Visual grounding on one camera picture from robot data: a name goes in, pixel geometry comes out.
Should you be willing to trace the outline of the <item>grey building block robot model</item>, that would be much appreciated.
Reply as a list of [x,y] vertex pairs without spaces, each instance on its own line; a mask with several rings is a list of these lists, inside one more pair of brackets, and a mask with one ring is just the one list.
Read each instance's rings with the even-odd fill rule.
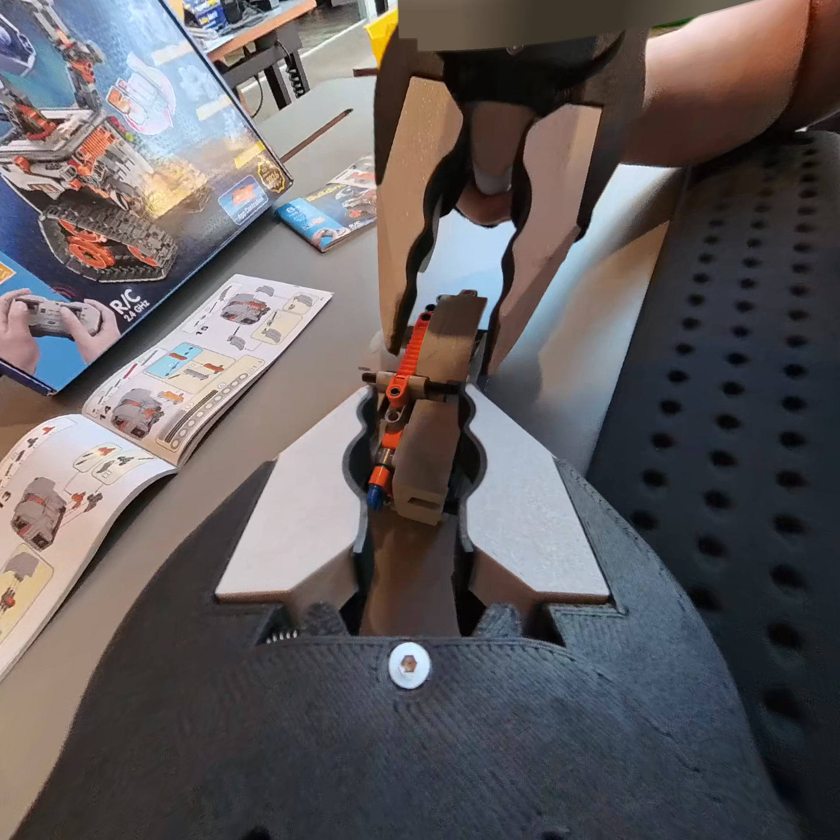
[[462,290],[438,297],[424,310],[432,305],[416,372],[409,380],[409,402],[394,408],[385,396],[406,347],[394,371],[363,377],[380,399],[373,466],[365,488],[367,508],[389,508],[425,526],[438,525],[445,514],[461,436],[460,394],[469,378],[487,299],[475,290]]

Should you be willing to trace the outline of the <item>open instruction booklet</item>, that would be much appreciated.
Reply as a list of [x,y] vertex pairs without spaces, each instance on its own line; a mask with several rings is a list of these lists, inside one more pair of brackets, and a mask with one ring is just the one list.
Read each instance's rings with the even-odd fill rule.
[[72,591],[125,508],[172,476],[333,298],[235,275],[1,467],[1,677]]

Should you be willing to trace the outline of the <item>blue toy robot box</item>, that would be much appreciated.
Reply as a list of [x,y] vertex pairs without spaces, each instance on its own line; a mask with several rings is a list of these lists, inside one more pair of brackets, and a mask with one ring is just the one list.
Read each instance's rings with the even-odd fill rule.
[[2,1],[2,376],[62,391],[292,184],[166,2]]

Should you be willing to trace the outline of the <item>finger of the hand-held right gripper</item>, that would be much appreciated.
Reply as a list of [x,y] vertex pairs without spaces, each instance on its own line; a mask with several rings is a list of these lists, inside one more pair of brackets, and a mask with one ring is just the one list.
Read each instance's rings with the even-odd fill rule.
[[581,231],[578,216],[601,116],[596,107],[561,107],[524,135],[514,168],[516,233],[502,260],[503,296],[487,342],[489,375],[519,340]]
[[441,80],[413,77],[377,185],[381,330],[392,355],[402,347],[417,299],[417,275],[434,249],[437,219],[466,182],[465,118]]

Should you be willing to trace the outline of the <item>yellow plastic bin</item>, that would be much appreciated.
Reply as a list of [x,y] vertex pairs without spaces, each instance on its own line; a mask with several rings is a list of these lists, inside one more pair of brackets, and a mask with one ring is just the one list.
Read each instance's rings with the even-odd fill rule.
[[368,36],[374,63],[377,68],[382,65],[386,47],[396,31],[397,18],[398,8],[394,6],[364,25],[364,31]]

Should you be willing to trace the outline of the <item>brown side table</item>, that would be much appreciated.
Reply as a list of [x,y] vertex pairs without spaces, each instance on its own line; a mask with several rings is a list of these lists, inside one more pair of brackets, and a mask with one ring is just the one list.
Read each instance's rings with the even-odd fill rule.
[[243,21],[223,33],[202,34],[185,28],[227,87],[238,89],[263,77],[279,110],[309,91],[301,61],[298,20],[316,8],[315,1],[280,2],[278,7]]

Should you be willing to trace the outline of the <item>person's right hand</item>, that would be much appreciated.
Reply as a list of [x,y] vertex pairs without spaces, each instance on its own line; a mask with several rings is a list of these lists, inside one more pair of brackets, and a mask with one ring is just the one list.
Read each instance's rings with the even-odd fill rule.
[[472,103],[467,114],[469,178],[457,207],[472,223],[493,227],[510,218],[513,165],[535,114],[500,101]]

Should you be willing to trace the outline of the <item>person's right forearm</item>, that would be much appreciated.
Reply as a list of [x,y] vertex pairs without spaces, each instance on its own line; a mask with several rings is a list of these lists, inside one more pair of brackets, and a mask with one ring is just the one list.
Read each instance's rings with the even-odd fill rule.
[[648,41],[622,163],[696,165],[838,110],[839,2],[742,3]]

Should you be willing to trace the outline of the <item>black perforated mat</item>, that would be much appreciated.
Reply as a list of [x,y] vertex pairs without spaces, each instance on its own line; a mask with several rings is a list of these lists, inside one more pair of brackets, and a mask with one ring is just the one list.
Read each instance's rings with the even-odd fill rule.
[[683,187],[588,478],[703,617],[804,838],[838,838],[838,134]]

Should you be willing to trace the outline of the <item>orange toothed beam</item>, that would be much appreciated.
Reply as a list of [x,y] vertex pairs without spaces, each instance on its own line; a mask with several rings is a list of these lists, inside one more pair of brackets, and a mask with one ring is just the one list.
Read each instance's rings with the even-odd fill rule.
[[411,338],[408,341],[402,361],[392,375],[385,389],[385,396],[394,408],[401,408],[410,400],[409,381],[415,375],[419,355],[435,306],[426,308],[414,324]]

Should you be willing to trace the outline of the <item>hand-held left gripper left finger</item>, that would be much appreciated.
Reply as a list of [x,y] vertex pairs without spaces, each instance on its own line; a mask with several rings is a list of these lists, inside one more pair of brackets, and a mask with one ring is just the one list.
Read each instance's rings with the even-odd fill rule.
[[280,452],[217,584],[220,602],[280,603],[302,618],[316,603],[341,609],[358,591],[363,501],[348,457],[372,396],[359,388]]

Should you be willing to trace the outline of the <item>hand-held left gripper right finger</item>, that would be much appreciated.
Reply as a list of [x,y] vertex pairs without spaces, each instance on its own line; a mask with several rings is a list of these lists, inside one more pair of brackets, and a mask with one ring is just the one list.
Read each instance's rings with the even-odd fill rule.
[[469,589],[526,617],[543,603],[603,605],[610,590],[546,447],[474,385],[467,427],[481,471],[461,521],[474,554]]

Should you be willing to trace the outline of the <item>small blue booklet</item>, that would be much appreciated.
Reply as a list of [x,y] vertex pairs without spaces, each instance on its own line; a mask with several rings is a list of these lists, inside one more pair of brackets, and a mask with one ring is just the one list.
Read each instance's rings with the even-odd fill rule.
[[331,182],[315,193],[274,210],[288,226],[321,253],[363,229],[374,226],[377,215],[374,185]]

